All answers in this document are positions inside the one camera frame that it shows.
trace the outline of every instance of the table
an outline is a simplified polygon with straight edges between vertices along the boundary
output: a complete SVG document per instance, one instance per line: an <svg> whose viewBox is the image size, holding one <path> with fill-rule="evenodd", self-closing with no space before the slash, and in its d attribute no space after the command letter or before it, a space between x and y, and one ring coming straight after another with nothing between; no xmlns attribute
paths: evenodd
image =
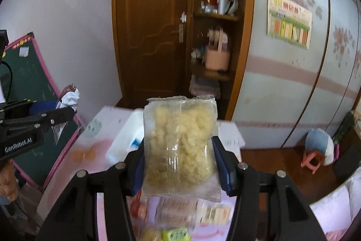
<svg viewBox="0 0 361 241"><path fill-rule="evenodd" d="M43 220L78 170L85 169L89 173L95 173L104 171L110 167L105 160L105 155L131 113L132 110L130 109L104 106L88 124L84 132L79 136L60 163L44 192L37 208L37 213ZM225 148L233 151L238 160L241 161L240 148L245 145L245 142L237 126L232 122L218 121L218 132ZM99 240L104 241L107 239L102 194L98 194L97 208ZM206 231L208 234L207 237L211 236L209 230ZM225 240L227 232L224 235L224 232L217 230L212 237L221 237L221 240Z"/></svg>

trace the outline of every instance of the poster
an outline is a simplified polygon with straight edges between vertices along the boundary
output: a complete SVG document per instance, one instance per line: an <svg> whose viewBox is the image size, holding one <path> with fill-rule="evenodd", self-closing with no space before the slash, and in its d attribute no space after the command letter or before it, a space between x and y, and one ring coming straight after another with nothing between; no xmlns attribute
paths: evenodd
<svg viewBox="0 0 361 241"><path fill-rule="evenodd" d="M312 12L290 0L268 0L267 34L308 49Z"/></svg>

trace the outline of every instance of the white wall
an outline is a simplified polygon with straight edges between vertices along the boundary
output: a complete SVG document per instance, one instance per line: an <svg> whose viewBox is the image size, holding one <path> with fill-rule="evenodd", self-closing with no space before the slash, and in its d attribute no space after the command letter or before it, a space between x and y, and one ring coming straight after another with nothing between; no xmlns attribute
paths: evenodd
<svg viewBox="0 0 361 241"><path fill-rule="evenodd" d="M60 90L74 83L88 123L121 98L111 24L111 0L3 0L0 28L10 42L33 31Z"/></svg>

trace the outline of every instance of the black cable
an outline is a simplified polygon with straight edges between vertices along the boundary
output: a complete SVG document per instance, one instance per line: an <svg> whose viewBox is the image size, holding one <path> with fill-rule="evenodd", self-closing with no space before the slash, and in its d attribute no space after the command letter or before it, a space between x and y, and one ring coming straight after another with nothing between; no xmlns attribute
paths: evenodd
<svg viewBox="0 0 361 241"><path fill-rule="evenodd" d="M10 71L10 86L9 86L8 96L6 97L6 101L8 102L9 98L10 98L11 87L13 85L13 71L11 70L11 68L7 62L1 61L0 65L5 65Z"/></svg>

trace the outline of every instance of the human hand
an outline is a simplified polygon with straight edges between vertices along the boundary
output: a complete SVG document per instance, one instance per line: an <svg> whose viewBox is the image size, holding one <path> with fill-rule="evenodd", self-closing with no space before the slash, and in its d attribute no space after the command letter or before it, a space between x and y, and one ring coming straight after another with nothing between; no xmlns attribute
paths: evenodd
<svg viewBox="0 0 361 241"><path fill-rule="evenodd" d="M0 171L0 195L6 196L10 201L14 201L18 197L12 160L7 161Z"/></svg>

